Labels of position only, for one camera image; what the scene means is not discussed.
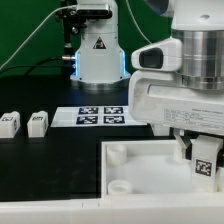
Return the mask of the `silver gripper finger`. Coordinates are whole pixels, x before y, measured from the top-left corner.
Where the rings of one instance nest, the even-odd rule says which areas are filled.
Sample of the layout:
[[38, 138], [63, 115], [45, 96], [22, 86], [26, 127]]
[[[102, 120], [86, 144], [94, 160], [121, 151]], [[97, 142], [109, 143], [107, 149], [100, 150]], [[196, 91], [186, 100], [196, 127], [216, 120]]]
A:
[[220, 149], [220, 151], [217, 154], [217, 161], [216, 161], [216, 167], [217, 169], [220, 167], [224, 167], [224, 149]]

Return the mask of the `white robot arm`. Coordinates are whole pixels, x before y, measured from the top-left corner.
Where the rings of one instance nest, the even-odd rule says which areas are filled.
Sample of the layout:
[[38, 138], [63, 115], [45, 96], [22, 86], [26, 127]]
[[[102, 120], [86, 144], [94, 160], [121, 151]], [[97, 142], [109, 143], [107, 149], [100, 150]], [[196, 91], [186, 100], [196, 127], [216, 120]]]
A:
[[132, 53], [132, 117], [172, 127], [195, 168], [218, 167], [224, 139], [224, 0], [145, 0], [171, 36]]

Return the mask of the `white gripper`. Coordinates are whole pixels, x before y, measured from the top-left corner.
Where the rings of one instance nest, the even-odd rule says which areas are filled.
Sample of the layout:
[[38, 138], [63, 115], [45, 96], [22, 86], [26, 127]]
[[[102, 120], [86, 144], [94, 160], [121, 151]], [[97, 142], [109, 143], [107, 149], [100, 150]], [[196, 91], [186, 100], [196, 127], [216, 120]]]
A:
[[224, 136], [224, 91], [186, 88], [174, 73], [136, 71], [128, 105], [137, 121], [178, 128], [173, 132], [176, 160], [191, 159], [192, 143], [184, 130]]

